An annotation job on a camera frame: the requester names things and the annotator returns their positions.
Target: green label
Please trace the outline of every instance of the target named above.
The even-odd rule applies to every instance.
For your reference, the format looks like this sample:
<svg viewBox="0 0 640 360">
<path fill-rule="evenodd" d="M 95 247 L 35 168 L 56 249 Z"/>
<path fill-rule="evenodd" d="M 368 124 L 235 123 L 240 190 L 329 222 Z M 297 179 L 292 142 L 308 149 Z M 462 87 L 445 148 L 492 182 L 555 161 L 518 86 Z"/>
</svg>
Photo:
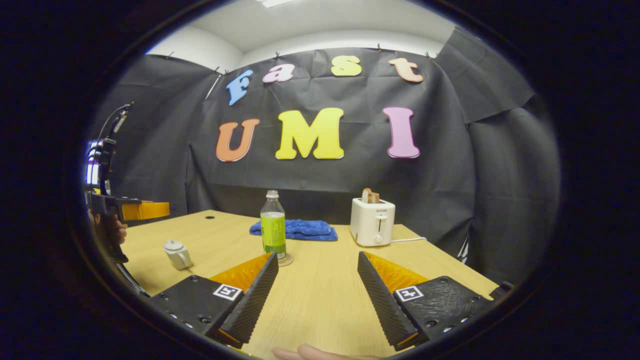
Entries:
<svg viewBox="0 0 640 360">
<path fill-rule="evenodd" d="M 264 213 L 260 214 L 260 226 L 262 227 L 262 244 L 265 253 L 276 252 L 278 259 L 286 255 L 284 214 Z"/>
</svg>

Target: ceiling light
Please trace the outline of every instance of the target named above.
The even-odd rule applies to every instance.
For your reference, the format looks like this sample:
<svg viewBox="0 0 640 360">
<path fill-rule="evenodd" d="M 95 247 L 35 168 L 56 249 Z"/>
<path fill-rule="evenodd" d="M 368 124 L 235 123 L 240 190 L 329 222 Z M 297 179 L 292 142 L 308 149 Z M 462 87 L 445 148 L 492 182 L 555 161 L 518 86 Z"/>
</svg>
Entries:
<svg viewBox="0 0 640 360">
<path fill-rule="evenodd" d="M 293 1 L 293 0 L 258 0 L 258 1 L 261 2 L 264 6 L 268 8 L 272 8 L 274 6 L 288 3 L 289 1 Z"/>
</svg>

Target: hand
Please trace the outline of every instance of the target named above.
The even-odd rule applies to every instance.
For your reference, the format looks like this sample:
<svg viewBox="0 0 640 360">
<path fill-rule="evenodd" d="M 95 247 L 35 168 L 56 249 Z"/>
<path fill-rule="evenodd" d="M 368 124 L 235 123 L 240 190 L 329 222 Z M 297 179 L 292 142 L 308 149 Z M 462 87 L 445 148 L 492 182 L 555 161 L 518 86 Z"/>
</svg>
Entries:
<svg viewBox="0 0 640 360">
<path fill-rule="evenodd" d="M 127 228 L 129 227 L 126 224 L 123 224 L 120 222 L 120 220 L 118 220 L 118 215 L 112 215 L 113 220 L 116 220 L 115 224 L 116 224 L 116 228 L 115 229 L 108 229 L 110 231 L 117 231 L 118 232 L 118 242 L 120 244 L 124 243 L 125 238 L 127 237 Z M 92 216 L 93 218 L 93 223 L 95 225 L 100 224 L 100 214 L 95 214 L 94 216 Z"/>
<path fill-rule="evenodd" d="M 298 352 L 284 350 L 283 348 L 274 348 L 272 350 L 273 355 L 275 355 L 280 360 L 378 360 L 381 359 L 380 356 L 345 356 L 334 354 L 332 352 L 326 352 L 314 348 L 309 344 L 304 344 L 298 346 Z"/>
</svg>

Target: plastic bottle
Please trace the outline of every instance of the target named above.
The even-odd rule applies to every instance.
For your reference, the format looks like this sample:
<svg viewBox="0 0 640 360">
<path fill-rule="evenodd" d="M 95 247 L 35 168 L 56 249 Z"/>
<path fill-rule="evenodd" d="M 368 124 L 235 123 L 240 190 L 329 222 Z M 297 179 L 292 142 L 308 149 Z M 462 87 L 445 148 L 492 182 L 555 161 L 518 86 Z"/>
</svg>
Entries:
<svg viewBox="0 0 640 360">
<path fill-rule="evenodd" d="M 267 191 L 267 202 L 260 210 L 264 253 L 276 252 L 278 260 L 287 255 L 285 247 L 284 209 L 278 201 L 278 190 Z"/>
</svg>

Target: white wall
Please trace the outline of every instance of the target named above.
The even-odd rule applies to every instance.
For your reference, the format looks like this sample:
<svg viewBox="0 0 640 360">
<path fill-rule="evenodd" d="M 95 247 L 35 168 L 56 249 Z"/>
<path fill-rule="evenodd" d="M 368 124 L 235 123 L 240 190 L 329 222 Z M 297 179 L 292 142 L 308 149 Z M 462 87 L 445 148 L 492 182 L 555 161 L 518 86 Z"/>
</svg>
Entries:
<svg viewBox="0 0 640 360">
<path fill-rule="evenodd" d="M 373 47 L 380 43 L 383 49 L 400 50 L 408 53 L 430 56 L 439 53 L 443 43 L 427 38 L 375 30 L 343 30 L 325 31 L 277 41 L 245 53 L 234 67 L 239 68 L 258 61 L 273 58 L 275 53 L 281 55 L 297 53 L 315 49 L 330 49 L 333 47 Z"/>
<path fill-rule="evenodd" d="M 185 26 L 172 33 L 147 54 L 168 56 L 172 52 L 172 58 L 191 61 L 210 69 L 220 67 L 219 72 L 238 68 L 237 64 L 243 55 L 232 44 L 193 26 Z"/>
</svg>

